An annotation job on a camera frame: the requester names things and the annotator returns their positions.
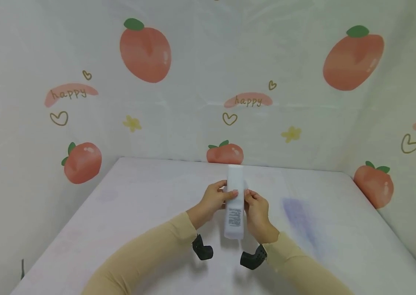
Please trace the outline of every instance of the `beige sleeve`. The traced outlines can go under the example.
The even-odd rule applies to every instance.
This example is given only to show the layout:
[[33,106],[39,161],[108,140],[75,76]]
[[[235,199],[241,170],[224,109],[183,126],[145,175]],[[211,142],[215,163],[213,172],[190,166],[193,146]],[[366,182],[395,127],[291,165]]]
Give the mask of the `beige sleeve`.
[[90,278],[82,295],[128,295],[158,264],[190,247],[196,238],[188,214],[150,229],[112,254]]
[[285,233],[263,244],[267,263],[289,280],[301,295],[350,295],[350,289],[330,271],[306,255]]

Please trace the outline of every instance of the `yellow flower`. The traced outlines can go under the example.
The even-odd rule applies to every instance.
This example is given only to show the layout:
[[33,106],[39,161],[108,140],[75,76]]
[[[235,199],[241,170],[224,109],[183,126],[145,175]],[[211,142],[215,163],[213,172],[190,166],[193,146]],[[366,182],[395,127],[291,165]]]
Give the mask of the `yellow flower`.
[[295,128],[294,126],[290,126],[288,128],[288,132],[282,132],[282,137],[285,137],[286,143],[289,143],[292,140],[298,140],[301,134],[301,128]]
[[130,115],[126,116],[126,121],[123,121],[122,124],[124,124],[124,126],[129,127],[129,129],[131,130],[131,132],[136,131],[137,129],[141,130],[141,124],[139,123],[139,120],[136,118],[131,118]]

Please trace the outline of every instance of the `black tracker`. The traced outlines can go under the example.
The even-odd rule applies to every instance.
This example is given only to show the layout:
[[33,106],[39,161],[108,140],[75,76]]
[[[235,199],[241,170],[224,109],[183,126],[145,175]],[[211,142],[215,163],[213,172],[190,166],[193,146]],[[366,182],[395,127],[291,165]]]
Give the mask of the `black tracker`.
[[213,258],[213,247],[203,245],[201,235],[197,235],[195,241],[192,243],[193,251],[200,260],[208,260]]
[[[203,245],[201,235],[197,235],[195,241],[192,243],[193,251],[200,260],[208,260],[213,258],[213,247]],[[267,259],[267,252],[262,245],[257,247],[254,254],[242,252],[240,257],[240,265],[247,267],[249,270],[255,270],[263,261]]]
[[242,252],[240,265],[247,267],[249,270],[255,270],[265,259],[267,259],[267,251],[262,245],[259,245],[254,254]]

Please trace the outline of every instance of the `table surface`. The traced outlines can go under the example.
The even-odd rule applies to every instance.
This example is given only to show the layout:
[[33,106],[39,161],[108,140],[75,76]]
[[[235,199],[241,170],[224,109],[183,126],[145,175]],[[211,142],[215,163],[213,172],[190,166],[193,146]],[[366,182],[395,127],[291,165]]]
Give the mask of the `table surface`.
[[[185,211],[227,165],[120,158],[11,295],[79,295],[91,274],[125,242]],[[279,230],[355,294],[416,294],[416,261],[341,172],[245,166],[245,180],[270,204]],[[223,237],[224,214],[198,230],[214,257],[192,250],[162,264],[136,294],[295,294],[267,263],[239,264],[257,242]]]

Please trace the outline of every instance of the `plastic bottle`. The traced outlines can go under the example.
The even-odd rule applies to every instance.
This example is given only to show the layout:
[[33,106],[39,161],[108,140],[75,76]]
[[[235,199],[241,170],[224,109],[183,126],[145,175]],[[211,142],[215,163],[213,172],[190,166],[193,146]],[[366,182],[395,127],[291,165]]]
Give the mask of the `plastic bottle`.
[[229,165],[227,167],[227,191],[238,190],[235,199],[226,203],[224,220],[224,236],[232,240],[244,238],[244,166]]

